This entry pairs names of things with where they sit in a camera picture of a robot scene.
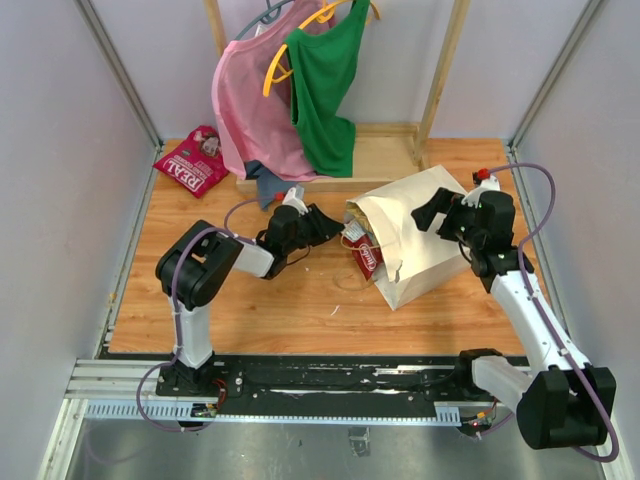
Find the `beige paper bag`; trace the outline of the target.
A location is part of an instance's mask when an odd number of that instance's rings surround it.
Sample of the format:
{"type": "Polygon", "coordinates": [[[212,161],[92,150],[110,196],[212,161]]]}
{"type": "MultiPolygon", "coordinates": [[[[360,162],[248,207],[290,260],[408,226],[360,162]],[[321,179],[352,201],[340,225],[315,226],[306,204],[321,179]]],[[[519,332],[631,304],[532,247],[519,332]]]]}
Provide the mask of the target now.
{"type": "Polygon", "coordinates": [[[389,307],[397,310],[468,269],[455,242],[436,234],[436,225],[422,232],[411,212],[444,187],[464,188],[441,165],[371,190],[346,202],[345,218],[365,219],[384,264],[374,283],[389,307]]]}

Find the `red Chulpi snack bag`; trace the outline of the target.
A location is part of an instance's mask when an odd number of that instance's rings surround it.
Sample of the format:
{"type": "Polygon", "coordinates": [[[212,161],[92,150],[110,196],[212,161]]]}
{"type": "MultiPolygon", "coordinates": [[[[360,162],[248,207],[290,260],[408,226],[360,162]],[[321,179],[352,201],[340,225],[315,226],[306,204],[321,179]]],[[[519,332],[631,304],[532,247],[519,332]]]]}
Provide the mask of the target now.
{"type": "Polygon", "coordinates": [[[346,224],[342,232],[342,245],[351,252],[364,279],[372,279],[377,268],[384,263],[381,247],[356,220],[346,224]]]}

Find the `pink REAL snack bag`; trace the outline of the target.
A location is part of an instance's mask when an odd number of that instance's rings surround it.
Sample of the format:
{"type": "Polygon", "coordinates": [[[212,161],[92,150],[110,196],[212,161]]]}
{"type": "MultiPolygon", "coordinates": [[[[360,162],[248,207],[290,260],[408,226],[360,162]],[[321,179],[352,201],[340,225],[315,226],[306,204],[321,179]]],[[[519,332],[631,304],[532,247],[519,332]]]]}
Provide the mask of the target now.
{"type": "Polygon", "coordinates": [[[224,165],[217,130],[201,125],[153,167],[184,187],[195,198],[203,197],[229,173],[224,165]]]}

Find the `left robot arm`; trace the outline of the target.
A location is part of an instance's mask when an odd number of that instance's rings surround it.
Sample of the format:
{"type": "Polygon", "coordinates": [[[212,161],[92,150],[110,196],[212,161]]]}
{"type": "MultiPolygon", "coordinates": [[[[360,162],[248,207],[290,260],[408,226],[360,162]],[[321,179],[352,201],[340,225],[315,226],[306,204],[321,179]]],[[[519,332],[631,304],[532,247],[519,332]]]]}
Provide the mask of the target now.
{"type": "Polygon", "coordinates": [[[277,207],[267,227],[254,239],[199,220],[161,257],[156,278],[167,296],[175,332],[172,357],[158,368],[159,396],[206,396],[242,392],[238,367],[215,364],[210,338],[213,300],[229,274],[248,273],[271,280],[289,264],[289,256],[320,246],[344,230],[344,224],[325,215],[317,205],[277,207]]]}

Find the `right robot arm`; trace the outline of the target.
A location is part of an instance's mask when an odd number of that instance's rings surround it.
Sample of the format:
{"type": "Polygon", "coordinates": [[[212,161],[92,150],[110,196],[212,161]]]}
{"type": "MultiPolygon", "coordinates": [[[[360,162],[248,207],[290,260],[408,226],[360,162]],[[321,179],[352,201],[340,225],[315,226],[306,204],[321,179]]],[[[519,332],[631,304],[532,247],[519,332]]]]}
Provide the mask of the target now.
{"type": "Polygon", "coordinates": [[[437,235],[470,250],[471,269],[507,314],[525,348],[524,373],[493,350],[464,354],[469,365],[453,375],[455,392],[474,400],[484,392],[515,415],[520,433],[533,449],[611,444],[619,440],[610,415],[616,381],[606,367],[595,367],[569,339],[541,292],[534,269],[513,244],[515,206],[499,190],[479,187],[464,196],[440,188],[411,213],[421,231],[443,217],[437,235]]]}

